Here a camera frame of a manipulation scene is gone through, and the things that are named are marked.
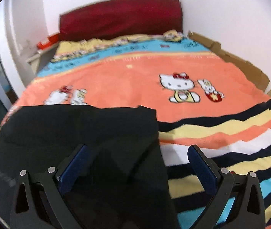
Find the dark red headboard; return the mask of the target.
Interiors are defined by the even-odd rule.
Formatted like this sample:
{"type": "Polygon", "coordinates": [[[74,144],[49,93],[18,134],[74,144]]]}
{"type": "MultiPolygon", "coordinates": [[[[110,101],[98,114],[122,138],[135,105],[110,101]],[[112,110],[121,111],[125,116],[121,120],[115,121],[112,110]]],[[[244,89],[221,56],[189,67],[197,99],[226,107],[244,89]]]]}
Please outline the dark red headboard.
{"type": "Polygon", "coordinates": [[[59,18],[61,41],[162,35],[170,30],[183,30],[179,0],[109,0],[75,9],[59,18]]]}

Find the black hooded puffer jacket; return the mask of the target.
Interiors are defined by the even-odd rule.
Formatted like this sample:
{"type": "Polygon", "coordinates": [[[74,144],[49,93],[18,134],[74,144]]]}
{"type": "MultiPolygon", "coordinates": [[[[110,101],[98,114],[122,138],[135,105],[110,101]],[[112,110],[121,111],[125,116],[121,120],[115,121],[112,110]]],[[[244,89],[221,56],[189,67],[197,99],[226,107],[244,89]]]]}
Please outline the black hooded puffer jacket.
{"type": "MultiPolygon", "coordinates": [[[[156,111],[144,107],[25,106],[0,129],[0,219],[10,212],[21,170],[31,176],[88,149],[63,200],[81,228],[179,228],[169,195],[156,111]]],[[[39,218],[61,228],[44,189],[32,186],[39,218]]]]}

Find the white nightstand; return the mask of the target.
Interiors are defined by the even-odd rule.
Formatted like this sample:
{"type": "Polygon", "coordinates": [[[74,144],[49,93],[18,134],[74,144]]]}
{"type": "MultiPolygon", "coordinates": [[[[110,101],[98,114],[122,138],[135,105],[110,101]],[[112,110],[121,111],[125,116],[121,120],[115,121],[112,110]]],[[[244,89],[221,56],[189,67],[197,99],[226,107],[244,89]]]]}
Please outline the white nightstand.
{"type": "Polygon", "coordinates": [[[37,51],[35,55],[26,60],[35,75],[37,75],[38,72],[40,72],[53,59],[58,46],[59,42],[44,50],[37,51]]]}

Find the Hello Kitty striped blanket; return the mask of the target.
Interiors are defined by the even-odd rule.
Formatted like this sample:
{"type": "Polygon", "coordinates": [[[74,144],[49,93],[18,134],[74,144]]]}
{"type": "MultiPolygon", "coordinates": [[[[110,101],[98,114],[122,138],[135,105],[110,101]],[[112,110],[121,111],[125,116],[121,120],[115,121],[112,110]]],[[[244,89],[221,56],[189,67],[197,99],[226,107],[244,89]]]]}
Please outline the Hello Kitty striped blanket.
{"type": "Polygon", "coordinates": [[[200,43],[176,31],[62,41],[0,129],[25,106],[49,105],[155,110],[179,228],[192,228],[211,199],[188,160],[192,145],[220,168],[255,172],[271,228],[271,97],[200,43]]]}

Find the red box on nightstand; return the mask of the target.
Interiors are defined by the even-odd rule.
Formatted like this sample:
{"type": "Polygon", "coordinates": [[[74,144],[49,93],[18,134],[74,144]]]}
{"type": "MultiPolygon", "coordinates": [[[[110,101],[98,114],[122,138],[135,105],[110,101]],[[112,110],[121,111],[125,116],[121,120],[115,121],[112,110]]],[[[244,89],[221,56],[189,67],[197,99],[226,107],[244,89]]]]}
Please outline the red box on nightstand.
{"type": "Polygon", "coordinates": [[[37,43],[37,48],[39,50],[44,50],[56,43],[59,42],[59,35],[60,33],[55,33],[53,35],[49,35],[46,39],[37,43]]]}

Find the brown cardboard sheet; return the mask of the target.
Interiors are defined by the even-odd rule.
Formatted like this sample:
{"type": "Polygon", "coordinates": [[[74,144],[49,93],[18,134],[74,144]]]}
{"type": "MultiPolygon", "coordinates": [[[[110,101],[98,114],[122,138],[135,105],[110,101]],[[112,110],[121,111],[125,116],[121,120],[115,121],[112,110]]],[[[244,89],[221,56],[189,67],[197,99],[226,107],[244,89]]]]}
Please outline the brown cardboard sheet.
{"type": "Polygon", "coordinates": [[[211,40],[203,35],[189,31],[187,37],[205,46],[226,63],[234,64],[243,72],[246,78],[256,86],[256,88],[260,89],[262,92],[266,91],[266,88],[269,85],[268,76],[251,62],[225,51],[222,49],[220,42],[211,40]]]}

